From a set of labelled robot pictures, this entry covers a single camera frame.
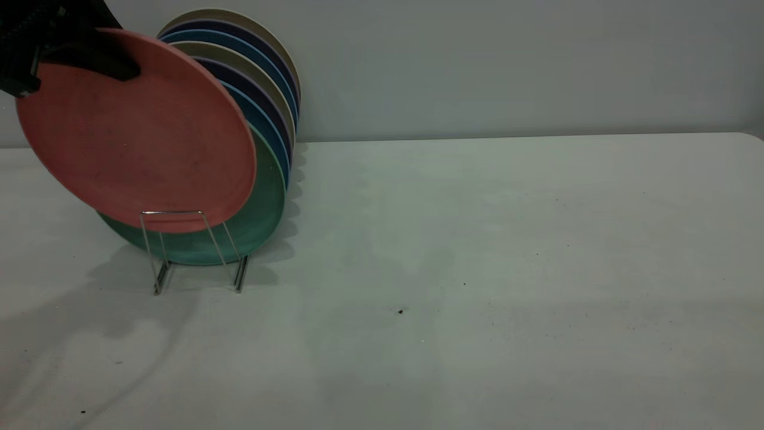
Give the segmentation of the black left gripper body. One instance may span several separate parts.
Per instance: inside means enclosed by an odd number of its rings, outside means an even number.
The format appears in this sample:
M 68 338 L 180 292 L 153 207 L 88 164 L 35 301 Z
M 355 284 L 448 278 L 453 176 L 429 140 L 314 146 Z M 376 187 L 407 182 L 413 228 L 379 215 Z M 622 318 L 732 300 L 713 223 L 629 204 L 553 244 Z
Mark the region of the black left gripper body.
M 117 44 L 103 28 L 121 28 L 104 1 L 2 1 L 1 52 L 68 42 Z

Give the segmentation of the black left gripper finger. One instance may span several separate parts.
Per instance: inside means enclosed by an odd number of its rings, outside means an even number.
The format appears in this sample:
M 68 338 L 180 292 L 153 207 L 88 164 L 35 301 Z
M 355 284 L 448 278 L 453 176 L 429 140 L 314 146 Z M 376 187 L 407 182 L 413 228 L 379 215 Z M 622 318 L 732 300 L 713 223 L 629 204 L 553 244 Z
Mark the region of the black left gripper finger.
M 17 47 L 1 54 L 1 90 L 22 99 L 40 90 L 40 47 Z
M 141 75 L 141 66 L 119 43 L 68 42 L 44 49 L 41 62 L 87 70 L 121 82 Z

